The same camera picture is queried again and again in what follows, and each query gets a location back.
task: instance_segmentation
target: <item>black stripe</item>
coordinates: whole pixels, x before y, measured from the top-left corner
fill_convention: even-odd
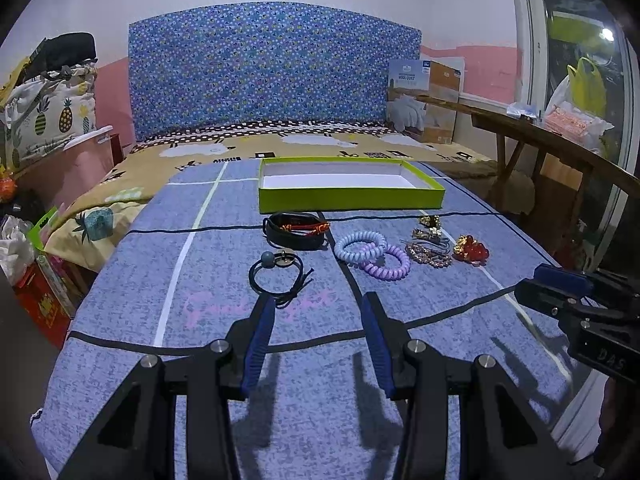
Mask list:
[[[471,310],[473,307],[482,305],[485,303],[489,303],[490,301],[497,300],[502,296],[506,296],[507,294],[511,294],[516,289],[515,285],[508,286],[507,288],[501,288],[500,290],[496,290],[491,294],[487,294],[486,296],[482,296],[480,298],[475,298],[474,300],[469,301],[467,304],[462,306],[457,306],[454,308],[450,308],[449,310],[444,310],[433,316],[421,317],[419,319],[414,319],[413,321],[407,321],[404,326],[407,329],[418,328],[425,325],[430,325],[432,323],[437,323],[439,321],[443,321],[445,319],[449,319],[449,317],[458,316],[459,314],[465,313],[467,310]]]
[[[325,219],[325,222],[346,222],[347,220],[402,220],[402,219],[418,219],[424,215],[397,215],[397,216],[347,216],[345,218],[329,218]],[[500,213],[489,212],[456,212],[441,213],[438,216],[501,216]],[[195,229],[132,229],[128,231],[130,233],[146,234],[146,233],[168,233],[168,234],[183,234],[183,233],[201,233],[203,231],[233,231],[238,230],[254,230],[262,229],[261,225],[211,225],[206,227],[197,227]]]
[[[203,231],[232,231],[234,229],[242,229],[242,230],[250,230],[250,229],[262,229],[261,225],[212,225],[208,227],[197,227],[195,229],[132,229],[127,232],[131,233],[169,233],[169,234],[179,234],[179,233],[201,233]]]
[[[420,328],[421,326],[430,325],[439,321],[443,321],[445,319],[449,319],[450,317],[458,316],[459,314],[462,314],[467,310],[472,309],[475,306],[479,306],[485,303],[489,303],[490,301],[497,300],[501,296],[504,296],[505,294],[509,294],[510,292],[513,292],[514,289],[515,289],[515,285],[508,286],[507,288],[502,288],[501,290],[496,290],[495,292],[492,292],[491,294],[487,294],[486,296],[475,298],[474,300],[471,300],[462,306],[456,306],[454,308],[443,310],[442,312],[439,312],[432,316],[426,316],[426,317],[421,317],[411,321],[407,321],[404,324],[404,326],[408,330],[410,330],[412,328]],[[283,343],[279,345],[270,345],[268,347],[267,353],[275,354],[275,353],[281,353],[281,352],[291,352],[294,350],[305,350],[308,348],[314,348],[316,346],[336,343],[339,341],[351,341],[354,339],[361,339],[363,337],[364,337],[364,330],[338,332],[335,334],[323,335],[313,339],[308,339],[306,341]],[[135,343],[127,343],[124,341],[113,341],[110,339],[101,339],[99,337],[93,337],[93,336],[84,334],[82,332],[78,332],[76,330],[72,330],[71,332],[69,332],[67,339],[71,339],[71,338],[79,339],[81,341],[85,341],[86,343],[89,343],[95,346],[101,346],[105,348],[115,348],[118,350],[127,350],[130,352],[138,352],[140,354],[187,356],[187,355],[191,355],[195,350],[201,348],[201,347],[169,348],[169,347],[139,345]]]
[[[441,171],[436,170],[435,168],[432,168],[431,166],[429,166],[428,164],[425,164],[424,162],[419,162],[418,164],[423,165],[425,168],[427,168],[428,170],[433,171],[434,173],[439,174],[440,176],[446,176],[444,175]],[[453,186],[455,186],[457,189],[459,189],[460,191],[462,191],[464,194],[466,194],[469,198],[473,199],[475,202],[479,203],[479,205],[481,205],[482,207],[484,207],[489,213],[493,213],[491,211],[491,209],[489,208],[489,206],[480,198],[478,198],[476,195],[474,195],[473,193],[471,193],[466,187],[462,186],[462,184],[457,183],[455,180],[450,179],[450,182],[453,184]],[[534,251],[536,251],[540,256],[542,256],[542,258],[544,258],[548,263],[552,264],[552,265],[557,265],[558,263],[552,259],[551,257],[547,256],[545,253],[543,253],[542,251],[540,251],[539,248],[537,248],[534,244],[532,244],[529,240],[527,240],[524,236],[522,236],[522,233],[520,232],[519,228],[514,229],[513,226],[511,226],[506,219],[504,218],[504,215],[501,215],[500,213],[495,214],[494,216],[496,218],[498,218],[504,225],[506,225],[511,231],[513,231],[514,233],[516,233],[518,235],[518,238],[520,238],[524,243],[526,243],[529,247],[531,247]]]
[[[491,211],[488,212],[473,212],[466,211],[463,213],[457,211],[451,211],[449,213],[438,213],[437,211],[433,214],[443,217],[443,216],[500,216],[500,213],[493,213]],[[376,215],[358,215],[358,216],[345,216],[344,218],[328,218],[327,222],[345,222],[347,220],[405,220],[405,219],[418,219],[422,218],[424,215],[397,215],[397,216],[376,216]]]
[[[94,337],[87,335],[77,330],[72,330],[66,336],[67,339],[79,339],[85,343],[89,343],[95,346],[102,346],[105,348],[115,348],[117,350],[127,350],[130,352],[138,352],[139,354],[156,354],[156,355],[174,355],[174,356],[186,356],[191,355],[199,347],[188,348],[169,348],[169,347],[157,347],[148,345],[138,345],[135,343],[127,343],[125,341],[114,341],[111,339],[102,339],[100,337]]]
[[[293,350],[305,350],[315,346],[327,345],[329,343],[337,343],[338,341],[351,341],[353,339],[362,339],[364,330],[352,330],[350,332],[338,332],[337,334],[323,335],[306,341],[295,343],[283,343],[280,345],[270,345],[267,354],[277,354],[282,352],[291,352]]]
[[[318,218],[321,219],[322,222],[327,221],[326,218],[324,217],[324,214],[322,214],[322,211],[318,211]],[[353,277],[353,274],[351,273],[351,269],[349,268],[349,266],[344,261],[339,260],[338,258],[335,257],[335,253],[334,253],[335,238],[334,238],[334,235],[332,235],[331,233],[331,229],[328,229],[326,231],[325,236],[327,241],[329,242],[329,245],[331,246],[331,254],[335,258],[335,261],[338,262],[338,266],[340,267],[340,270],[344,274],[344,277],[347,279],[347,283],[349,283],[349,287],[351,288],[351,292],[353,293],[353,297],[356,299],[356,302],[358,303],[358,308],[359,308],[360,301],[362,300],[362,291],[358,286],[358,282],[356,282],[356,279]]]

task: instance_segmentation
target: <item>jewelry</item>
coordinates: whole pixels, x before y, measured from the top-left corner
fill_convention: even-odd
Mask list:
[[[279,265],[279,261],[286,259],[287,261],[291,260],[287,267],[290,265],[295,265],[298,268],[298,276],[296,281],[293,283],[293,286],[287,290],[286,292],[270,292],[265,290],[260,285],[255,282],[255,275],[260,269],[273,269],[275,266]],[[304,273],[305,266],[302,263],[302,260],[297,254],[286,253],[285,251],[281,251],[279,253],[273,254],[271,251],[264,251],[260,256],[260,259],[255,262],[251,268],[249,269],[249,285],[251,288],[257,292],[258,294],[262,294],[266,292],[274,297],[276,300],[276,308],[286,308],[289,306],[289,303],[293,301],[293,299],[298,295],[298,293],[307,286],[311,280],[307,281],[308,276],[314,272],[311,269],[308,273]]]
[[[290,267],[293,265],[293,262],[296,260],[294,258],[295,253],[291,249],[284,248],[279,253],[282,257],[276,260],[276,265],[278,267]]]
[[[419,264],[429,264],[436,269],[449,267],[452,261],[448,251],[440,253],[419,243],[407,244],[405,250],[412,260]]]
[[[489,257],[489,250],[471,235],[463,235],[453,246],[453,257],[461,262],[482,265]]]
[[[320,249],[328,230],[328,222],[309,213],[276,213],[262,220],[262,232],[270,244],[297,251]]]
[[[425,227],[435,227],[436,229],[440,228],[440,217],[438,215],[421,216],[418,218],[418,222]]]
[[[375,245],[367,245],[356,252],[344,250],[347,245],[355,242],[372,242]],[[362,264],[376,260],[385,254],[386,248],[386,239],[380,233],[375,231],[357,231],[338,240],[334,247],[334,254],[336,258],[348,264]]]
[[[414,229],[411,232],[412,238],[417,240],[440,240],[442,236],[442,231],[437,227],[429,227],[427,231],[423,231],[421,229]]]
[[[391,254],[398,259],[400,267],[395,269],[387,269],[386,267],[379,267],[372,262],[364,262],[359,267],[364,270],[369,276],[383,280],[385,282],[394,282],[396,280],[402,280],[411,268],[411,260],[406,253],[395,245],[391,245],[386,248],[385,254]]]

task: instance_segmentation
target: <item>pink container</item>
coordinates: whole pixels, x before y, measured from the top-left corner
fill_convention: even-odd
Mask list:
[[[104,130],[27,168],[18,176],[18,188],[33,189],[46,210],[55,206],[62,213],[113,169],[113,131]]]

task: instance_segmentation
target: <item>polka dot headboard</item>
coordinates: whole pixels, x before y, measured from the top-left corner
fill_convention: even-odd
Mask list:
[[[255,120],[375,121],[390,59],[421,33],[372,16],[286,2],[201,7],[129,26],[136,138]]]

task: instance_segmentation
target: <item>light blue spiral hair tie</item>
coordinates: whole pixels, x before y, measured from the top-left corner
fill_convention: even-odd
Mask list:
[[[360,251],[346,251],[347,245],[356,242],[372,242],[375,246],[367,245]],[[338,240],[334,247],[335,257],[348,264],[362,264],[377,260],[386,251],[386,239],[375,231],[357,231]]]

